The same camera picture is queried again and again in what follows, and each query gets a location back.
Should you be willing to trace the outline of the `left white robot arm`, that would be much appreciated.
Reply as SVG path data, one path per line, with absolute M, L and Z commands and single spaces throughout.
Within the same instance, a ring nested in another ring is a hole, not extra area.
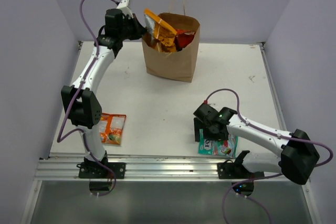
M 102 107 L 96 97 L 99 84 L 112 62 L 117 57 L 125 40 L 138 40 L 146 29 L 139 23 L 128 7 L 109 9 L 105 24 L 94 37 L 92 55 L 79 77 L 70 86 L 63 86 L 61 97 L 66 113 L 76 131 L 81 134 L 85 148 L 85 159 L 93 162 L 90 171 L 97 178 L 109 172 L 98 123 Z

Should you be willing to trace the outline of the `red cassava chips bag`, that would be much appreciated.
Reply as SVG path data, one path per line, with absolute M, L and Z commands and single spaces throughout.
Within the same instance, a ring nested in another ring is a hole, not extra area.
M 176 37 L 195 36 L 195 34 L 194 30 L 176 29 Z

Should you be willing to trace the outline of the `red Doritos bag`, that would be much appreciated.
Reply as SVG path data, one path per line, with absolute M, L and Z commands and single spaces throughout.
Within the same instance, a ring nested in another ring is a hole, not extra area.
M 176 50 L 181 51 L 184 49 L 186 46 L 188 46 L 194 39 L 194 36 L 183 36 L 183 37 L 176 37 L 175 36 L 175 45 L 176 45 Z

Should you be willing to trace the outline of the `orange small snack bag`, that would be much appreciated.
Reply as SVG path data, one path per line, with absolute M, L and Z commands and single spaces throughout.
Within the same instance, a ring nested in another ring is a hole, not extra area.
M 102 113 L 98 127 L 103 144 L 121 145 L 126 118 L 125 114 Z

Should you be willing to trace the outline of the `teal Fox's candy bag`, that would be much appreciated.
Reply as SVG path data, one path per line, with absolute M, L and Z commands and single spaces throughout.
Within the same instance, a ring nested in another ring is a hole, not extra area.
M 228 140 L 214 141 L 204 137 L 203 130 L 199 130 L 198 153 L 201 155 L 223 156 L 225 158 L 236 158 L 238 137 L 229 135 Z

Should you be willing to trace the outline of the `yellow Kettle chips bag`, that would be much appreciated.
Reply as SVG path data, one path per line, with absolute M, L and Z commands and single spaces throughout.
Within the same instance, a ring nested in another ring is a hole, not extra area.
M 153 49 L 158 52 L 177 52 L 175 44 L 177 31 L 170 24 L 147 8 L 144 10 L 144 20 Z

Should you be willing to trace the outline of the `brown paper bag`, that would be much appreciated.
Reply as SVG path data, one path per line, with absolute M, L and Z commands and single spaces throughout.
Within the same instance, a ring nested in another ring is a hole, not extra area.
M 175 30 L 194 30 L 196 34 L 193 41 L 181 51 L 158 52 L 150 45 L 151 36 L 147 32 L 142 36 L 142 48 L 147 73 L 166 79 L 192 82 L 196 67 L 198 46 L 200 43 L 200 23 L 194 17 L 186 15 L 185 0 L 182 0 L 183 14 L 173 13 L 176 0 L 171 0 L 169 11 L 158 16 L 170 24 Z

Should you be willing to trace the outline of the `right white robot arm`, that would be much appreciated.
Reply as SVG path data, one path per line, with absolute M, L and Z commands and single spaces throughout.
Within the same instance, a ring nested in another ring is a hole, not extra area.
M 238 136 L 268 150 L 267 153 L 242 151 L 233 162 L 220 163 L 223 178 L 258 178 L 264 173 L 283 174 L 298 185 L 304 185 L 317 165 L 320 155 L 306 132 L 293 133 L 267 127 L 223 107 L 220 111 L 202 103 L 194 112 L 194 124 L 211 140 L 228 140 Z

